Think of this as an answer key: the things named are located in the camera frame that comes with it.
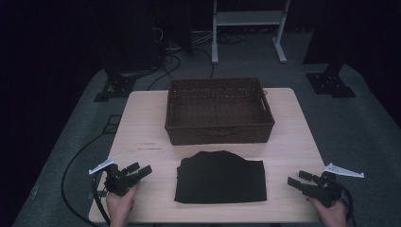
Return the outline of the white metal stand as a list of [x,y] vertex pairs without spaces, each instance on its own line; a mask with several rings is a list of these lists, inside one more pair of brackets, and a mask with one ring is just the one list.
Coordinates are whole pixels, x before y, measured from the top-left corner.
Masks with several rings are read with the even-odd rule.
[[291,0],[285,0],[280,10],[263,11],[218,11],[218,1],[213,3],[211,62],[218,63],[218,28],[221,26],[278,26],[272,38],[278,60],[286,63],[287,57],[281,45]]

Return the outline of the black stand base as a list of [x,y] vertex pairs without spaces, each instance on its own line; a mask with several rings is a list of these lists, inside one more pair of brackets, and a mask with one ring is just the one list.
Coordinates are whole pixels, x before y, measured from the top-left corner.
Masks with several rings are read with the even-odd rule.
[[330,62],[323,72],[307,73],[306,77],[317,95],[336,98],[356,97],[354,91],[340,78],[343,62]]
[[103,89],[96,94],[94,102],[107,102],[111,98],[128,97],[133,91],[136,81],[148,75],[148,71],[140,70],[120,72],[116,69],[105,70],[107,80]]

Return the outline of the black folded cloth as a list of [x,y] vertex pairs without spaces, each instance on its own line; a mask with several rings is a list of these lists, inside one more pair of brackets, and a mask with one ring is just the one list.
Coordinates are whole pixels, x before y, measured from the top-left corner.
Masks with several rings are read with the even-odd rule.
[[174,201],[187,204],[259,202],[267,199],[262,161],[232,152],[200,151],[177,167]]

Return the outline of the brown woven basket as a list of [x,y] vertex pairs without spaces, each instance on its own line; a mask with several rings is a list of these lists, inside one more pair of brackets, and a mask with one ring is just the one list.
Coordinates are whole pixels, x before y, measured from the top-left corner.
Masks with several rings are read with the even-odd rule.
[[266,143],[274,124],[257,78],[170,83],[165,129],[174,146]]

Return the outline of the person's right hand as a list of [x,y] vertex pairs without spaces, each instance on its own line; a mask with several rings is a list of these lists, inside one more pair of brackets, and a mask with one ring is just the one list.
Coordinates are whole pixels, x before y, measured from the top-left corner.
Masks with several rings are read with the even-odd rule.
[[340,201],[325,207],[317,199],[307,197],[307,200],[316,209],[325,227],[347,227],[346,208]]

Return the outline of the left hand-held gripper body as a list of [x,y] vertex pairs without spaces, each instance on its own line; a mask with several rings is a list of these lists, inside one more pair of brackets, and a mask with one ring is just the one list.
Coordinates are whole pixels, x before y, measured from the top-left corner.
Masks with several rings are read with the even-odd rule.
[[122,169],[119,169],[118,165],[115,163],[114,158],[109,157],[93,169],[89,169],[88,174],[93,175],[95,173],[105,171],[107,173],[104,183],[106,189],[109,192],[115,193],[116,195],[122,197],[131,187],[133,187],[137,183],[131,183],[129,180],[129,176],[134,172],[127,176],[123,176],[121,170]]

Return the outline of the person's left hand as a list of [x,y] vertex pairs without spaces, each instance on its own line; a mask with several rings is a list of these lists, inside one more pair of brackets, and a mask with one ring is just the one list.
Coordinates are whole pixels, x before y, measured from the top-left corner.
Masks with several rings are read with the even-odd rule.
[[131,187],[127,193],[120,197],[115,193],[110,193],[107,198],[107,208],[110,215],[110,227],[126,227],[129,214],[134,205],[134,195],[138,189],[138,184]]

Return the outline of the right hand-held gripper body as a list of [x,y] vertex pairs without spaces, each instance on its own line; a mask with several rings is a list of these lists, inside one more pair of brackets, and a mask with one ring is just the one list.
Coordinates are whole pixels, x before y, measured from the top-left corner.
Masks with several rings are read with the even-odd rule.
[[337,176],[346,176],[363,179],[365,175],[332,163],[323,168],[320,176],[315,176],[315,185],[308,185],[305,188],[304,195],[317,199],[325,207],[331,207],[335,201],[344,201],[351,208],[353,199],[351,193],[340,182],[336,180]]

